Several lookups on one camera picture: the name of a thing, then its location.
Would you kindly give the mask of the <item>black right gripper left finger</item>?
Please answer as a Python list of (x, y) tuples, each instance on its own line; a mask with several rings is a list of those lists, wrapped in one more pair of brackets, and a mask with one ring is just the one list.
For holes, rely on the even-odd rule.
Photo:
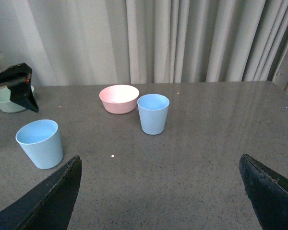
[(0, 212), (0, 230), (65, 230), (82, 177), (82, 161), (74, 156), (13, 204)]

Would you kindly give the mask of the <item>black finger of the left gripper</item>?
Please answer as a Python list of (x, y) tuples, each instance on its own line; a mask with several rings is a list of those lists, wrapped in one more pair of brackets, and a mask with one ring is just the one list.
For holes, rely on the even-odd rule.
[(39, 107), (33, 96), (31, 85), (26, 82), (17, 82), (9, 85), (10, 101), (38, 113)]

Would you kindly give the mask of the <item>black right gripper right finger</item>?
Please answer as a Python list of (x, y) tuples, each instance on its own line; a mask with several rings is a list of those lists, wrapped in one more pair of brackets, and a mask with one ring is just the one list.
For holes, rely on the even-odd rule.
[(288, 230), (288, 179), (247, 154), (239, 170), (262, 229)]

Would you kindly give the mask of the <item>other arm gripper body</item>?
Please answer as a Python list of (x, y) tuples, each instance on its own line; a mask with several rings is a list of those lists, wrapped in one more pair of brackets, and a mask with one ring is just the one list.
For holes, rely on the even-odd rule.
[(0, 73), (0, 86), (8, 85), (13, 82), (25, 82), (31, 85), (32, 68), (26, 63), (20, 63), (10, 66), (5, 71)]

